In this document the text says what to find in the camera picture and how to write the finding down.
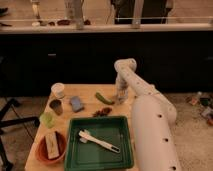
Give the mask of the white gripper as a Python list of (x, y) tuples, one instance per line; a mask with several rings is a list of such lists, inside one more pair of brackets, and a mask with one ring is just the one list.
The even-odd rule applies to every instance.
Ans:
[(128, 84), (120, 75), (117, 75), (115, 84), (117, 89), (117, 102), (123, 103), (128, 98)]

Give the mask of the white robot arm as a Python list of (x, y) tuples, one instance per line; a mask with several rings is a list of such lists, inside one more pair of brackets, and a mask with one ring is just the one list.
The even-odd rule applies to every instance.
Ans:
[(114, 68), (118, 99), (127, 97), (128, 88), (136, 94), (131, 121), (139, 171), (182, 171), (170, 131), (177, 117), (175, 106), (135, 73), (133, 58), (117, 60)]

